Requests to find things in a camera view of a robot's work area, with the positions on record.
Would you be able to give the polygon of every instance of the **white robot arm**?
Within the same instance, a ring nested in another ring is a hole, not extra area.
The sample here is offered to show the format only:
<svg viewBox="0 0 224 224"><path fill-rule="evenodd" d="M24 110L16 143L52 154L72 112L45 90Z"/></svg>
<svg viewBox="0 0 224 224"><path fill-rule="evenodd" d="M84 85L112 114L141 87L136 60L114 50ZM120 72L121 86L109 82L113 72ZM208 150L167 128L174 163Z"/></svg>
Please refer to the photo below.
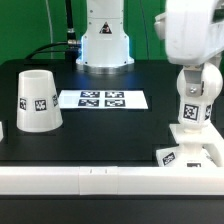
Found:
<svg viewBox="0 0 224 224"><path fill-rule="evenodd" d="M87 31L82 37L79 70L114 74L131 70L129 37L123 29L124 0L86 0Z"/></svg>
<svg viewBox="0 0 224 224"><path fill-rule="evenodd" d="M214 22L215 11L223 2L167 0L166 13L156 17L155 28L159 37L165 39L168 60L184 65L177 80L180 124L170 126L179 146L157 151L160 166L214 165L203 147L216 145L214 136L218 136L210 115L223 84L217 68L220 60L214 60L224 49L224 20Z"/></svg>

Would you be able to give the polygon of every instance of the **white block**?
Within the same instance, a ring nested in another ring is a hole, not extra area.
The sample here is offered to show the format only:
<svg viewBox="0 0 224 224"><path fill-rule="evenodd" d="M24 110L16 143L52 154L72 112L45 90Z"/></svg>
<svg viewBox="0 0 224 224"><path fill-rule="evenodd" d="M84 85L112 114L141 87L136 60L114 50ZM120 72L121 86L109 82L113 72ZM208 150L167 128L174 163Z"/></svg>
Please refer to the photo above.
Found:
<svg viewBox="0 0 224 224"><path fill-rule="evenodd" d="M80 167L81 195L117 194L117 167Z"/></svg>
<svg viewBox="0 0 224 224"><path fill-rule="evenodd" d="M119 168L118 195L223 194L223 168Z"/></svg>
<svg viewBox="0 0 224 224"><path fill-rule="evenodd" d="M3 139L3 129L2 129L2 122L0 122L0 141Z"/></svg>
<svg viewBox="0 0 224 224"><path fill-rule="evenodd" d="M0 167L0 194L79 194L78 174L74 167Z"/></svg>

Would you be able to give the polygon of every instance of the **black cable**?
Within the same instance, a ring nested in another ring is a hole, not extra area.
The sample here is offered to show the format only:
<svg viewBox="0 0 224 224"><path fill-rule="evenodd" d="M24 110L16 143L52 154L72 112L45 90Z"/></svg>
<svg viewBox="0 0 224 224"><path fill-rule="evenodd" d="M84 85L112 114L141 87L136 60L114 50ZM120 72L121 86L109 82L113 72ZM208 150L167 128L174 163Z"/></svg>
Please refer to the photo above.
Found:
<svg viewBox="0 0 224 224"><path fill-rule="evenodd" d="M146 20L145 20L145 13L144 13L143 5L142 5L142 0L139 0L139 4L142 11L142 19L143 19L144 29L145 29L146 51L147 51L147 58L149 60L149 37L147 33L147 28L146 28Z"/></svg>
<svg viewBox="0 0 224 224"><path fill-rule="evenodd" d="M36 54L45 54L45 53L65 53L66 52L66 50L58 50L58 51L55 51L55 50L53 50L53 51L35 51L35 52L33 52L32 54L29 54L25 59L32 59L32 57L34 56L34 55L36 55Z"/></svg>
<svg viewBox="0 0 224 224"><path fill-rule="evenodd" d="M66 6L67 27L68 27L67 38L68 40L76 40L76 34L73 27L71 0L65 0L65 6Z"/></svg>
<svg viewBox="0 0 224 224"><path fill-rule="evenodd" d="M51 48L51 47L54 47L54 46L61 46L61 45L68 45L68 43L67 42L57 42L57 43L52 43L52 44L44 45L42 47L37 48L31 54L29 54L28 56L26 56L25 59L31 59L33 57L33 55L35 55L35 52L40 52L40 51L42 51L44 49Z"/></svg>
<svg viewBox="0 0 224 224"><path fill-rule="evenodd" d="M44 49L47 49L47 48L50 48L50 47L54 47L54 46L60 46L60 45L68 45L68 43L66 41L62 41L62 42L56 42L56 43L52 43L52 44L47 44L47 45L44 45L42 47L37 48L35 51L42 51Z"/></svg>

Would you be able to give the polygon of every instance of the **cable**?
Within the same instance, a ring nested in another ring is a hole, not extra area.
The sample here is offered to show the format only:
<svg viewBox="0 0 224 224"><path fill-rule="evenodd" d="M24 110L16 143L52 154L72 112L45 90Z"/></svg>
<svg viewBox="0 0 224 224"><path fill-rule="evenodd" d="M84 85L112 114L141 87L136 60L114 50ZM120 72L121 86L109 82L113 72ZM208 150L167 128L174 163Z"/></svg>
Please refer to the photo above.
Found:
<svg viewBox="0 0 224 224"><path fill-rule="evenodd" d="M145 29L146 51L147 51L147 58L149 60L149 37L147 33L147 28L146 28L146 20L145 20L145 13L144 13L143 5L142 5L142 0L139 0L139 4L142 11L142 19L143 19L144 29Z"/></svg>
<svg viewBox="0 0 224 224"><path fill-rule="evenodd" d="M76 40L76 34L73 26L72 3L71 0L65 0L66 18L67 18L67 40Z"/></svg>
<svg viewBox="0 0 224 224"><path fill-rule="evenodd" d="M61 45L68 45L68 43L67 42L57 42L57 43L52 43L52 44L44 45L42 47L37 48L31 54L29 54L28 56L26 56L25 59L31 59L33 57L33 55L35 55L35 52L40 52L40 51L45 50L47 48L54 47L54 46L61 46Z"/></svg>
<svg viewBox="0 0 224 224"><path fill-rule="evenodd" d="M35 51L35 52L33 52L32 54L30 54L29 55L29 57L27 56L26 57L26 59L32 59L32 57L34 56L34 55L36 55L36 54L45 54L45 53L65 53L66 52L66 50L59 50L59 51L55 51L55 50L50 50L50 51Z"/></svg>
<svg viewBox="0 0 224 224"><path fill-rule="evenodd" d="M51 39L51 43L53 43L54 42L54 34L53 34L53 27L52 27L51 11L50 11L48 0L45 0L45 2L46 2L49 29L50 29L50 39Z"/></svg>

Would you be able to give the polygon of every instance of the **white cup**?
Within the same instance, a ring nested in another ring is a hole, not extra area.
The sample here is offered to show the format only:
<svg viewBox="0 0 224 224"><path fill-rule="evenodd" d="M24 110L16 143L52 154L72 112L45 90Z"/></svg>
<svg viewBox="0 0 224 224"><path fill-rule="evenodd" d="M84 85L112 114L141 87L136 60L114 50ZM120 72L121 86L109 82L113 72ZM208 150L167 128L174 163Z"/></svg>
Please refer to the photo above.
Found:
<svg viewBox="0 0 224 224"><path fill-rule="evenodd" d="M51 131L63 123L52 72L19 74L17 127L27 132Z"/></svg>

